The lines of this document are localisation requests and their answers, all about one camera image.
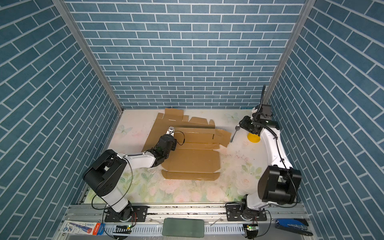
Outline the brown cardboard box sheet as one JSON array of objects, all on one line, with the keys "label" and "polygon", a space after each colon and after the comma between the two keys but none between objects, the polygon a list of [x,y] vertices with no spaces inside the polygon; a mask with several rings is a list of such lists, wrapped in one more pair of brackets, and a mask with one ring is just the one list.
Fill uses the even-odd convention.
[{"label": "brown cardboard box sheet", "polygon": [[227,147],[231,133],[217,129],[213,120],[189,117],[183,110],[159,113],[143,150],[154,147],[169,127],[175,128],[176,149],[162,163],[162,175],[171,180],[215,181],[220,176],[220,146]]}]

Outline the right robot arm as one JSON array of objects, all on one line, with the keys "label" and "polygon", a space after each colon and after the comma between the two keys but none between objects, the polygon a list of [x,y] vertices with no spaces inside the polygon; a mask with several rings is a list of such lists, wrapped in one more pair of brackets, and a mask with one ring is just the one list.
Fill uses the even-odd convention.
[{"label": "right robot arm", "polygon": [[302,174],[287,157],[278,122],[245,116],[239,126],[260,137],[267,150],[268,166],[259,179],[257,192],[245,195],[240,202],[226,203],[227,214],[239,214],[245,221],[252,221],[268,205],[283,208],[296,205]]}]

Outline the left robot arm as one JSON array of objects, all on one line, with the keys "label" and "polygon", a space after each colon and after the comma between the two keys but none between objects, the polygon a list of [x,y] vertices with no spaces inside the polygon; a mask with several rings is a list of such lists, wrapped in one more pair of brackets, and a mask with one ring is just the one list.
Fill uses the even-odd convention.
[{"label": "left robot arm", "polygon": [[130,221],[132,204],[118,188],[122,175],[125,172],[132,174],[134,169],[157,167],[176,149],[177,143],[173,134],[165,134],[155,147],[140,154],[119,155],[106,150],[83,173],[83,180],[107,204],[106,213],[115,215],[118,222]]}]

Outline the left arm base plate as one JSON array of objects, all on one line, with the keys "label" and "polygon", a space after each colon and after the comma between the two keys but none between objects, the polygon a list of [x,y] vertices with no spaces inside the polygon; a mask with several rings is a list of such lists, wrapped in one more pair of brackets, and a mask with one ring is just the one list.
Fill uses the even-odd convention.
[{"label": "left arm base plate", "polygon": [[104,221],[107,223],[144,222],[147,217],[148,209],[148,206],[128,205],[121,212],[117,213],[111,207],[109,207],[104,211],[106,214]]}]

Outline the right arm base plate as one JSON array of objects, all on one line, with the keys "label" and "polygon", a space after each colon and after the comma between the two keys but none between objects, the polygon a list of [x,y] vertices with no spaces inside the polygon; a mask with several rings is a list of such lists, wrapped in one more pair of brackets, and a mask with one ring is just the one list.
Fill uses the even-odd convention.
[{"label": "right arm base plate", "polygon": [[266,212],[256,211],[250,209],[243,209],[240,204],[229,203],[225,205],[227,221],[240,222],[240,221],[266,221]]}]

